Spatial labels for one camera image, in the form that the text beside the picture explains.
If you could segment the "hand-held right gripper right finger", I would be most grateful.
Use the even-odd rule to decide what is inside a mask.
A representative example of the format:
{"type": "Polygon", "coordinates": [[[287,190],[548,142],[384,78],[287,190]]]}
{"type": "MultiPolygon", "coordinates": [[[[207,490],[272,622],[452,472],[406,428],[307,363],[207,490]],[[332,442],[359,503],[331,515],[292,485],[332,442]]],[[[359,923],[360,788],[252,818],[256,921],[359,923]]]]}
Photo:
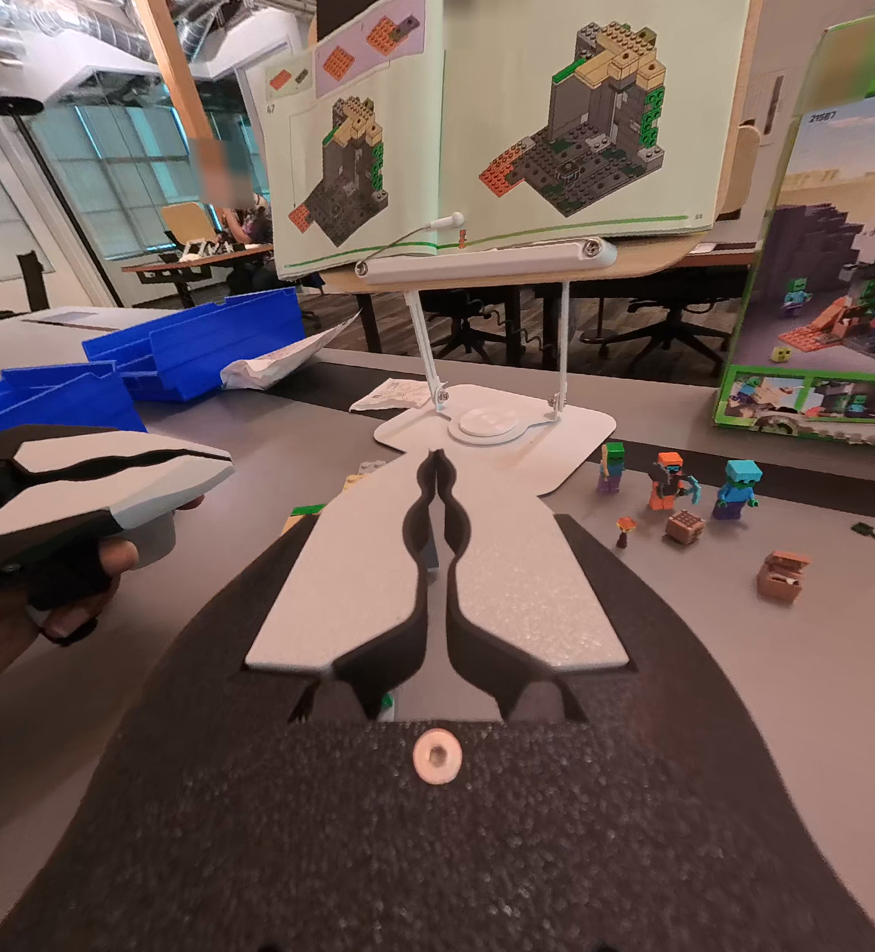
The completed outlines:
{"type": "Polygon", "coordinates": [[[446,646],[505,721],[586,721],[569,679],[629,655],[563,524],[524,482],[437,453],[448,570],[446,646]]]}

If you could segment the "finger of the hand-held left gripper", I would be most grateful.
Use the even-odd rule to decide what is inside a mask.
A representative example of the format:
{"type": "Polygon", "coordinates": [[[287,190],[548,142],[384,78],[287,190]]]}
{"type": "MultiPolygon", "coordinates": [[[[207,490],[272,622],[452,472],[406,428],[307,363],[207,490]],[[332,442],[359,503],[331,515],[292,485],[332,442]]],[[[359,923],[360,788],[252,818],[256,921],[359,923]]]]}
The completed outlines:
{"type": "Polygon", "coordinates": [[[198,487],[231,476],[231,455],[158,434],[111,430],[24,442],[10,462],[18,485],[101,482],[122,487],[198,487]]]}
{"type": "Polygon", "coordinates": [[[228,479],[228,459],[175,457],[97,480],[31,486],[0,508],[0,536],[64,519],[108,512],[122,530],[165,516],[228,479]]]}

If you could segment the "wooden office desk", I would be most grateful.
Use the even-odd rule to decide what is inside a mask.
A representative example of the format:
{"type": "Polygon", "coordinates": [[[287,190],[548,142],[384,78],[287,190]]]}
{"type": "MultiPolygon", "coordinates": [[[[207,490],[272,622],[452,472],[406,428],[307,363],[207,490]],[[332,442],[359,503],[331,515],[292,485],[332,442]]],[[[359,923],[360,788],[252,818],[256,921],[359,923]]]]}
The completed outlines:
{"type": "Polygon", "coordinates": [[[231,274],[243,264],[258,264],[274,250],[272,244],[248,244],[243,248],[218,254],[189,257],[187,260],[158,260],[145,264],[122,267],[122,273],[134,275],[143,286],[171,285],[174,287],[183,308],[195,306],[192,287],[203,281],[211,281],[214,271],[224,270],[231,274]]]}

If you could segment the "grey desk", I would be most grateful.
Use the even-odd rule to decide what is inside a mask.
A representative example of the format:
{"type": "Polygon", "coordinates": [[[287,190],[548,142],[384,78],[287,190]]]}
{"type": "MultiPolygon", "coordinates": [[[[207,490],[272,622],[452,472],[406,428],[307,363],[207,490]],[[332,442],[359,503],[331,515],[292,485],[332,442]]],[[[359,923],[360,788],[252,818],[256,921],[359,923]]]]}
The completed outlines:
{"type": "MultiPolygon", "coordinates": [[[[176,549],[135,571],[97,631],[71,649],[43,639],[0,678],[0,921],[49,858],[104,746],[171,641],[274,540],[294,506],[341,490],[358,463],[394,454],[352,401],[417,375],[407,356],[323,351],[277,394],[227,391],[146,404],[150,429],[229,450],[238,469],[183,514],[176,549]]],[[[875,919],[875,448],[712,427],[715,391],[574,374],[570,399],[615,417],[638,445],[685,449],[702,482],[728,458],[765,469],[761,506],[734,539],[667,551],[634,539],[627,561],[693,625],[750,708],[817,844],[875,919]],[[760,597],[773,550],[809,557],[793,604],[760,597]]]]}

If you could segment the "white book stand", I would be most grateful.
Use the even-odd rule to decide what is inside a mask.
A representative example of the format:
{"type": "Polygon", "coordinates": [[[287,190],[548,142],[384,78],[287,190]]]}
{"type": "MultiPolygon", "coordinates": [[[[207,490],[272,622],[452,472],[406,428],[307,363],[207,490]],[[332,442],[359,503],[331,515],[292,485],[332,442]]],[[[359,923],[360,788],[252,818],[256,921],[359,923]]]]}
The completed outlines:
{"type": "MultiPolygon", "coordinates": [[[[748,28],[741,67],[757,19],[757,2],[752,4],[754,18],[748,28]]],[[[740,68],[736,108],[741,72],[740,68]]],[[[614,246],[622,240],[650,237],[656,236],[605,239],[613,248],[608,262],[615,261],[614,246]]],[[[419,445],[436,447],[437,440],[441,439],[446,446],[455,449],[498,456],[502,456],[504,450],[542,446],[543,471],[548,477],[546,486],[538,489],[538,494],[543,494],[563,482],[576,467],[576,463],[570,463],[571,450],[585,458],[615,427],[614,421],[604,413],[566,407],[566,358],[560,360],[559,379],[547,398],[538,399],[507,396],[486,387],[449,387],[439,381],[434,357],[422,357],[435,402],[441,401],[442,406],[404,413],[407,422],[396,418],[391,430],[381,434],[387,446],[407,451],[418,449],[419,445]]]]}

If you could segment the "orange minifigure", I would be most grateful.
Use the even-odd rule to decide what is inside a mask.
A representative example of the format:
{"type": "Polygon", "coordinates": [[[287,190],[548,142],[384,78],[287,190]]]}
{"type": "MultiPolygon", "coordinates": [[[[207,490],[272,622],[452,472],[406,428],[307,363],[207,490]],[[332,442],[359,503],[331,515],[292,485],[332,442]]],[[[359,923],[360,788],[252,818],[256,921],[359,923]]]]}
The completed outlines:
{"type": "Polygon", "coordinates": [[[697,505],[701,486],[697,479],[683,471],[682,456],[674,451],[663,451],[648,468],[652,488],[647,506],[654,511],[673,511],[677,499],[687,497],[690,505],[697,505]]]}

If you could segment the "white paper bag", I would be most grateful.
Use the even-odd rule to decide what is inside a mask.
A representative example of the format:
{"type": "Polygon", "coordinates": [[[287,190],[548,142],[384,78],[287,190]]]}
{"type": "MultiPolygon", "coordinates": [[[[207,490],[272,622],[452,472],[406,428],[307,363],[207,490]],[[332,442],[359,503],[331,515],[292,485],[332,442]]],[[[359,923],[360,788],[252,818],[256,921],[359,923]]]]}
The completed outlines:
{"type": "Polygon", "coordinates": [[[335,327],[303,338],[269,353],[252,359],[240,359],[230,363],[220,372],[223,390],[265,391],[296,372],[319,351],[331,344],[343,330],[351,327],[360,315],[354,314],[335,327]]]}

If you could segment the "white and black equipment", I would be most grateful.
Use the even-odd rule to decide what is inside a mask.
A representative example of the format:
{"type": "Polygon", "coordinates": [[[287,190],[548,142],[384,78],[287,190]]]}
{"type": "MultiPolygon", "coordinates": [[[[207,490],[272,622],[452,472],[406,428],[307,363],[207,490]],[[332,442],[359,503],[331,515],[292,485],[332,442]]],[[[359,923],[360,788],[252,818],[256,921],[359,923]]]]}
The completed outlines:
{"type": "Polygon", "coordinates": [[[183,244],[177,251],[159,254],[159,260],[166,264],[198,261],[204,258],[232,254],[245,249],[244,243],[237,243],[225,233],[218,234],[215,240],[192,240],[183,244]]]}

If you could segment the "brown toy chest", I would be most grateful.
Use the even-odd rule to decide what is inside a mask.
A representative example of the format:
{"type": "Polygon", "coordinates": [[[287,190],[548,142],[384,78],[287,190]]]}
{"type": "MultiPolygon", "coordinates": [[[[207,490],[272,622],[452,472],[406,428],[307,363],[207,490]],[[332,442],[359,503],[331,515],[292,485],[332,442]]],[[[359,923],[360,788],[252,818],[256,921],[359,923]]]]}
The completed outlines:
{"type": "Polygon", "coordinates": [[[755,591],[765,599],[793,604],[803,590],[803,572],[811,565],[807,556],[773,550],[763,560],[756,576],[755,591]]]}

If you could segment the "tan chair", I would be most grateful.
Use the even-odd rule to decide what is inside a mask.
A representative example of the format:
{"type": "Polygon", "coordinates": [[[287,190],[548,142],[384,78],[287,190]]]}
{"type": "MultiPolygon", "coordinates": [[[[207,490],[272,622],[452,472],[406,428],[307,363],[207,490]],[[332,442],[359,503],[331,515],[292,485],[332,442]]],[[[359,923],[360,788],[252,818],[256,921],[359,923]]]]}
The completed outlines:
{"type": "Polygon", "coordinates": [[[219,242],[218,229],[205,205],[197,202],[167,205],[160,209],[160,215],[166,230],[184,248],[196,242],[219,242]]]}

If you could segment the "office window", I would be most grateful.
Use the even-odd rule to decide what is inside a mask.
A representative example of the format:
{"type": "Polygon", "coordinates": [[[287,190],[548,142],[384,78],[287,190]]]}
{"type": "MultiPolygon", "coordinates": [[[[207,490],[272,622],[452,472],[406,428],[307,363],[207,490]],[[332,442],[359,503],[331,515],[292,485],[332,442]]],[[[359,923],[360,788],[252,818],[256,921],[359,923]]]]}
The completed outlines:
{"type": "MultiPolygon", "coordinates": [[[[116,95],[100,89],[87,99],[76,90],[28,126],[123,302],[157,300],[160,286],[145,286],[122,268],[171,250],[161,209],[199,199],[184,125],[165,87],[116,95]]],[[[0,282],[20,276],[15,257],[31,250],[48,276],[57,273],[39,229],[0,179],[0,282]]]]}

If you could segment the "black floor lamp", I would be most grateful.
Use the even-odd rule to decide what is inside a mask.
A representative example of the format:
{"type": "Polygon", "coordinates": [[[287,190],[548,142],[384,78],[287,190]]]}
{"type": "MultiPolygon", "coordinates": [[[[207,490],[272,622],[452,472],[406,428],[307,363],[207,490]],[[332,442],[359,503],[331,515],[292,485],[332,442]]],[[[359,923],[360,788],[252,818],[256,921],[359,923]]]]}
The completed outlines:
{"type": "Polygon", "coordinates": [[[125,304],[122,301],[120,293],[117,291],[108,271],[103,266],[103,262],[100,260],[98,253],[95,251],[94,246],[92,245],[88,235],[84,230],[83,225],[75,214],[74,208],[66,196],[58,177],[49,166],[46,158],[39,148],[35,137],[33,136],[29,124],[26,122],[26,118],[37,116],[43,112],[44,106],[39,100],[10,94],[0,95],[0,117],[7,117],[14,122],[17,132],[20,134],[25,146],[30,151],[36,165],[39,168],[39,171],[49,184],[52,194],[56,197],[58,203],[61,205],[64,215],[73,228],[76,238],[90,259],[92,266],[96,269],[101,282],[106,287],[107,292],[112,298],[114,304],[120,308],[123,308],[125,304]]]}

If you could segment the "wooden column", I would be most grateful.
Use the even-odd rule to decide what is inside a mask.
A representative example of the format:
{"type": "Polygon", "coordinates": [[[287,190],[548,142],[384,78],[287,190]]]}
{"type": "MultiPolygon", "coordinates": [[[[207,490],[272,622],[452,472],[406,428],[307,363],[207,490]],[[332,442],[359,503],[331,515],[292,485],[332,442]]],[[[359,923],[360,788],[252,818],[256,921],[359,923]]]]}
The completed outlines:
{"type": "Polygon", "coordinates": [[[214,140],[167,2],[134,1],[134,6],[186,137],[214,140]]]}

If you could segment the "building instruction booklet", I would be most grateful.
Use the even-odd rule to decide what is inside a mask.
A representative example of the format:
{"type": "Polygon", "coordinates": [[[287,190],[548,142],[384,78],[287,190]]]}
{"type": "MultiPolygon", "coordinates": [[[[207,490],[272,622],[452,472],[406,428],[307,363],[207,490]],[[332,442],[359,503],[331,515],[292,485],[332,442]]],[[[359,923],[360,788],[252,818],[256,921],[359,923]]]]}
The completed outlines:
{"type": "Polygon", "coordinates": [[[693,234],[752,2],[374,2],[262,66],[281,275],[693,234]]]}

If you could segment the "green toy box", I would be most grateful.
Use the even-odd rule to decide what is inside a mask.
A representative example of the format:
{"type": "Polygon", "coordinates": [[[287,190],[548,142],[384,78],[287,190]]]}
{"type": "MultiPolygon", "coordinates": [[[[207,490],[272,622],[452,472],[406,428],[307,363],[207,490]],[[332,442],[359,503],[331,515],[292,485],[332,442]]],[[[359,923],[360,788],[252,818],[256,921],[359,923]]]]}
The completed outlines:
{"type": "Polygon", "coordinates": [[[875,446],[875,15],[815,48],[731,344],[715,425],[875,446]]]}

